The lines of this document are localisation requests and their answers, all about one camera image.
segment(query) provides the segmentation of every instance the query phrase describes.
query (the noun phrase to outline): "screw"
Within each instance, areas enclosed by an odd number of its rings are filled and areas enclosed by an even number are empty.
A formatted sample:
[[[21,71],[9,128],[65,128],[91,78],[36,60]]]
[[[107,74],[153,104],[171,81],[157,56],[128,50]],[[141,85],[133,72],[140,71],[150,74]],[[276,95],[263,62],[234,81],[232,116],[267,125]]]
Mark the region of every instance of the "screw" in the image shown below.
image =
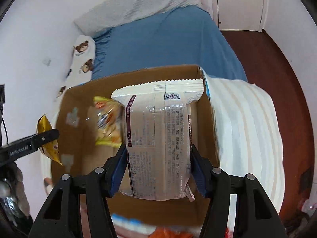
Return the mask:
[[[254,180],[256,177],[255,177],[253,174],[247,174],[247,178],[252,181],[252,180]]]
[[[218,167],[213,168],[212,171],[213,171],[215,174],[221,173],[221,169],[218,168]]]
[[[62,176],[61,176],[61,179],[62,179],[63,181],[68,180],[68,179],[69,179],[69,174],[64,174],[64,175],[62,175]]]
[[[95,170],[96,174],[101,174],[101,173],[103,173],[103,171],[104,171],[104,169],[102,167],[98,167]]]

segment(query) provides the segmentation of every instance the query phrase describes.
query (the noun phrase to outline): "white door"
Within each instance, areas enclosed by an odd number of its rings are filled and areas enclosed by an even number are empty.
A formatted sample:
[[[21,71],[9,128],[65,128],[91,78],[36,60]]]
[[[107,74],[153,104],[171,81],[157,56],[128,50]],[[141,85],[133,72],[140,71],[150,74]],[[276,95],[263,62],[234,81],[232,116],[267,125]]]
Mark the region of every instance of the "white door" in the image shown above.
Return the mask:
[[[219,29],[258,31],[264,0],[218,0]]]

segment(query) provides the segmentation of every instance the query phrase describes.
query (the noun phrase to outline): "blue bed sheet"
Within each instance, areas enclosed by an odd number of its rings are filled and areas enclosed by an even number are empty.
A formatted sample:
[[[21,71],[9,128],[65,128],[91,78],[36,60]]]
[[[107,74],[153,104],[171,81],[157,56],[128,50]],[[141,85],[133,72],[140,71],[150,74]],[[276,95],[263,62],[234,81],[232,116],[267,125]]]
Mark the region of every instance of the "blue bed sheet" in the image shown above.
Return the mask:
[[[247,80],[210,15],[197,6],[109,28],[94,41],[92,79],[156,66],[197,64],[211,76]]]

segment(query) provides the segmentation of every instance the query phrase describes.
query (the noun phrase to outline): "white wall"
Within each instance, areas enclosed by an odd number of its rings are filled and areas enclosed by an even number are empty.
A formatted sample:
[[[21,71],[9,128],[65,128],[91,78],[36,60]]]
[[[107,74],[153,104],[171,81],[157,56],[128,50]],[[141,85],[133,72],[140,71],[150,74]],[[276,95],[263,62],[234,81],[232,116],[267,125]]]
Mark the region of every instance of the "white wall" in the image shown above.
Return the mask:
[[[102,1],[15,0],[6,13],[0,24],[0,83],[5,84],[9,142],[34,134],[38,119],[50,113],[71,63],[72,45],[81,34],[73,20]],[[48,67],[42,63],[45,58],[51,59]],[[36,217],[46,198],[40,152],[17,163]]]
[[[292,66],[304,92],[313,124],[317,162],[317,26],[300,0],[268,0],[264,30]],[[312,195],[317,202],[317,166]]]

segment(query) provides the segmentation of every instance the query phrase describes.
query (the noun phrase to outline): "cardboard box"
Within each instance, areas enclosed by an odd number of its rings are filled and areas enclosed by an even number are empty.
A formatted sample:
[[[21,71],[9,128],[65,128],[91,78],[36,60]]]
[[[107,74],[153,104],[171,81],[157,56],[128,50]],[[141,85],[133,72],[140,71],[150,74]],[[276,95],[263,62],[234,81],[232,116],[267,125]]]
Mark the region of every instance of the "cardboard box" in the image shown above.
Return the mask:
[[[129,85],[196,78],[203,78],[198,66],[164,66],[104,77],[67,90],[61,103],[56,128],[60,132],[58,139],[60,154],[74,155],[70,174],[72,176],[88,174],[96,167],[103,166],[107,158],[114,156],[117,151],[110,147],[105,149],[104,146],[95,146],[94,127],[86,121],[89,107],[93,106],[94,96],[110,98],[114,90]],[[69,124],[69,116],[74,112],[74,108],[77,108],[75,110],[77,119],[74,119],[73,115],[73,120],[78,125]],[[219,166],[212,108],[206,90],[197,102],[197,132],[196,142],[199,153],[207,157],[213,166]],[[66,172],[64,167],[53,161],[51,171],[53,183],[58,182]],[[204,199],[197,191],[194,196],[193,202],[189,202],[188,198],[150,201],[117,193],[113,198],[107,199],[107,202],[110,213],[135,218],[147,224],[200,226],[206,216],[209,199]]]

